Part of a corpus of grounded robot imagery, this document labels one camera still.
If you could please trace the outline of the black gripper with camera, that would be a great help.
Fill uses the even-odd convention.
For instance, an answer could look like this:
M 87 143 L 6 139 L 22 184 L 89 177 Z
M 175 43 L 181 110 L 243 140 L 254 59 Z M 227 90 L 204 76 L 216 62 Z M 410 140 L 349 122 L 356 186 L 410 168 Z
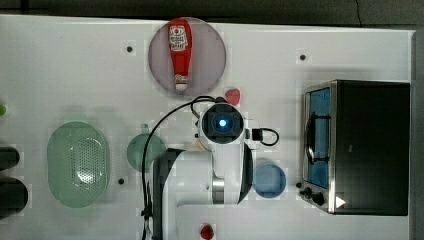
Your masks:
M 205 147 L 244 145 L 247 131 L 244 116 L 223 97 L 210 101 L 212 104 L 198 113 L 195 137 Z

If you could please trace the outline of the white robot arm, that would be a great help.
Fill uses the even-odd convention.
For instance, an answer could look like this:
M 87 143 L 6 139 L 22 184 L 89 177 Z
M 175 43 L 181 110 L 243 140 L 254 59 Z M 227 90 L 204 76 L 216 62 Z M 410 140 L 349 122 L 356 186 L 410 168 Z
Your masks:
M 151 165 L 149 240 L 178 240 L 178 207 L 236 205 L 251 189 L 250 133 L 239 110 L 217 97 L 198 115 L 197 129 L 202 151 L 168 148 Z

